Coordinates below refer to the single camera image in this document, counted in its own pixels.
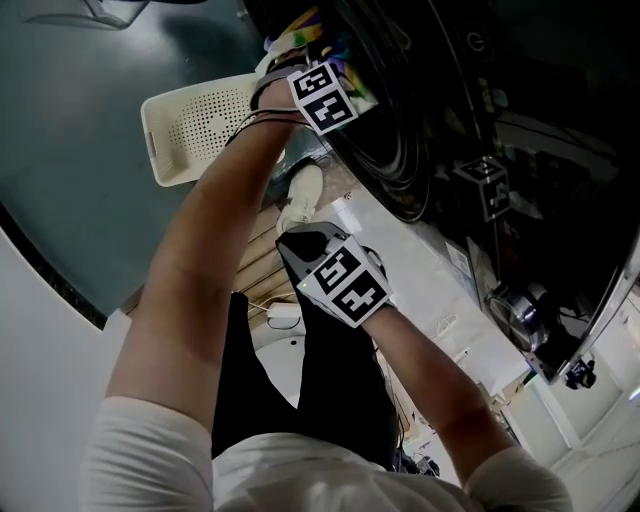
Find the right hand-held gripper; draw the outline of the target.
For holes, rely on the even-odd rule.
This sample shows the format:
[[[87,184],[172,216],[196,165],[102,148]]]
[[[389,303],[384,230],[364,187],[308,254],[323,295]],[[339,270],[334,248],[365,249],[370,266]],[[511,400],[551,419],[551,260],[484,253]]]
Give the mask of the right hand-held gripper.
[[[391,303],[380,255],[331,222],[293,227],[276,249],[296,292],[352,328]]]

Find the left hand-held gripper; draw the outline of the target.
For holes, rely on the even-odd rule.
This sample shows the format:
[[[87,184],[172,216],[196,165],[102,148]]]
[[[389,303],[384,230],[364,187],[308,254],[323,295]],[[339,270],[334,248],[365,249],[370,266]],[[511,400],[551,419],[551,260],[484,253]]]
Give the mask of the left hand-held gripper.
[[[358,118],[358,112],[328,62],[315,67],[293,64],[268,72],[258,80],[251,98],[256,110],[262,92],[273,82],[286,80],[296,108],[314,132],[324,135]]]

